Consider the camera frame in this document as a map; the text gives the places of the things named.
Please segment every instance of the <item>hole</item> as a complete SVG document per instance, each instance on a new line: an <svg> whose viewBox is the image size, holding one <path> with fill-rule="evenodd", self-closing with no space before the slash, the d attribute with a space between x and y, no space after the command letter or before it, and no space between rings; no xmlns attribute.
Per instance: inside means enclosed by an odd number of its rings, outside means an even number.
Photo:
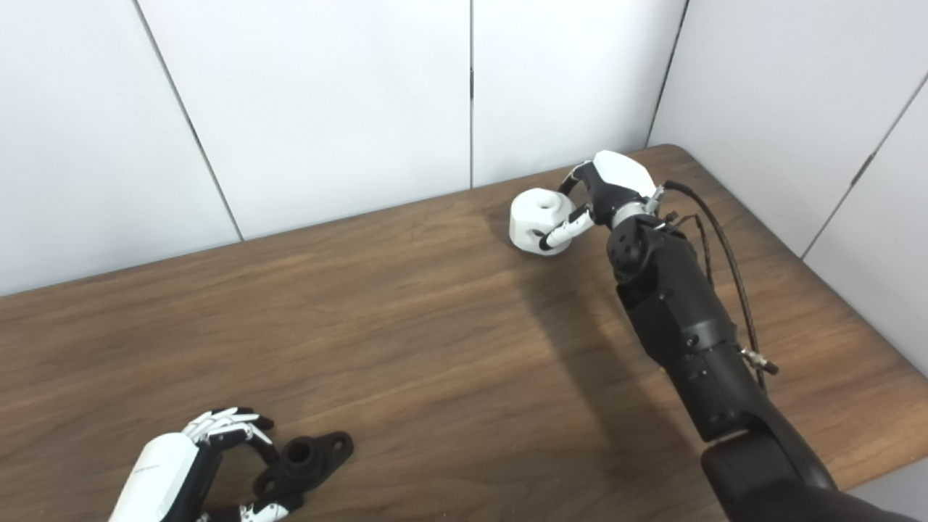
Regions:
<svg viewBox="0 0 928 522"><path fill-rule="evenodd" d="M545 197L541 198L540 201L535 201L535 204L538 205L538 208L543 208L547 210L549 208L554 208L554 206L558 204L558 198L557 196L554 196L553 194L548 194Z"/></svg>
<svg viewBox="0 0 928 522"><path fill-rule="evenodd" d="M295 464L308 461L309 456L312 454L313 449L305 442L296 442L290 444L290 447L287 448L287 460Z"/></svg>

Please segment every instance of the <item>wooden tabletop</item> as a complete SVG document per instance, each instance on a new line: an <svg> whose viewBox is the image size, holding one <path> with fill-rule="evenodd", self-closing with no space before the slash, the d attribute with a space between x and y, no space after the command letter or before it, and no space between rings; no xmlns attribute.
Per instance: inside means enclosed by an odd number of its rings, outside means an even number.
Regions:
<svg viewBox="0 0 928 522"><path fill-rule="evenodd" d="M928 382L686 152L631 156L717 212L782 368L770 394L837 482L928 455ZM0 517L105 520L146 442L243 405L279 444L354 437L292 520L719 520L704 445L617 303L607 230L553 258L509 244L512 198L563 175L0 299ZM247 501L262 469L230 451L209 504Z"/></svg>

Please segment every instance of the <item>white wall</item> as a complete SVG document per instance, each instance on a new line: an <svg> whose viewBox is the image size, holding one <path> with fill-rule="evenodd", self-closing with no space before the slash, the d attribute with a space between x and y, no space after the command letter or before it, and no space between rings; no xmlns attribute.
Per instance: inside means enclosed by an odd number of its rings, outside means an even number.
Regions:
<svg viewBox="0 0 928 522"><path fill-rule="evenodd" d="M928 513L925 484L928 484L928 460L917 461L848 492L881 509L920 520Z"/></svg>
<svg viewBox="0 0 928 522"><path fill-rule="evenodd" d="M474 0L474 186L644 147L684 5Z"/></svg>
<svg viewBox="0 0 928 522"><path fill-rule="evenodd" d="M132 2L0 3L0 294L237 240Z"/></svg>
<svg viewBox="0 0 928 522"><path fill-rule="evenodd" d="M806 256L841 297L928 374L928 89Z"/></svg>
<svg viewBox="0 0 928 522"><path fill-rule="evenodd" d="M470 186L469 0L142 0L246 239Z"/></svg>
<svg viewBox="0 0 928 522"><path fill-rule="evenodd" d="M801 254L928 70L928 2L691 2L650 144Z"/></svg>

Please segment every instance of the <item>cable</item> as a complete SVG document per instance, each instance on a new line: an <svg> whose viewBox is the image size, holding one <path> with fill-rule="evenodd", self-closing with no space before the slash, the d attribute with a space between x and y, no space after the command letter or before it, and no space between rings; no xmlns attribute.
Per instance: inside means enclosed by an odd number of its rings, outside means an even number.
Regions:
<svg viewBox="0 0 928 522"><path fill-rule="evenodd" d="M722 250L725 251L725 257L728 259L728 267L731 268L731 277L735 280L735 287L738 289L738 299L741 301L741 312L744 314L744 328L748 331L751 351L759 354L760 347L757 344L757 331L754 328L754 318L751 317L751 306L748 304L748 294L744 291L744 281L741 280L741 272L738 270L738 261L735 259L735 254L731 251L731 243L728 242L725 232L722 231L722 225L719 224L718 219L715 218L715 214L712 213L712 209L709 208L709 205L690 187L682 183L677 183L676 181L668 180L664 182L664 188L681 192L696 202L702 210L702 213L709 219L712 228L715 229L715 235L718 236L719 242L722 243ZM764 372L762 370L757 370L756 372L757 385L759 385L762 390L767 391L767 382L764 379Z"/></svg>
<svg viewBox="0 0 928 522"><path fill-rule="evenodd" d="M702 259L705 260L705 278L709 281L709 286L715 288L715 282L712 279L712 257L709 254L709 238L706 237L705 227L702 226L702 220L698 214L684 215L675 225L674 230L678 230L681 225L693 219L696 221L696 228L699 229L700 241L702 242Z"/></svg>

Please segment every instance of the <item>metal connector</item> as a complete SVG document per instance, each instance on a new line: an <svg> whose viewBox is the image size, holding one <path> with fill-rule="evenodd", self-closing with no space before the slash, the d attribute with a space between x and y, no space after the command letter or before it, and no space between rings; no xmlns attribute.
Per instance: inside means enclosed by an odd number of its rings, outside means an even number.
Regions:
<svg viewBox="0 0 928 522"><path fill-rule="evenodd" d="M657 207L661 204L661 198L664 196L664 185L659 185L657 189L654 190L653 195L648 198L648 201L644 203L644 211L647 214L654 214L657 210Z"/></svg>
<svg viewBox="0 0 928 522"><path fill-rule="evenodd" d="M749 350L748 348L741 348L741 356L748 361L748 364L756 370L763 370L771 375L776 375L780 372L780 367L776 364L770 362L769 359L760 355L757 352Z"/></svg>

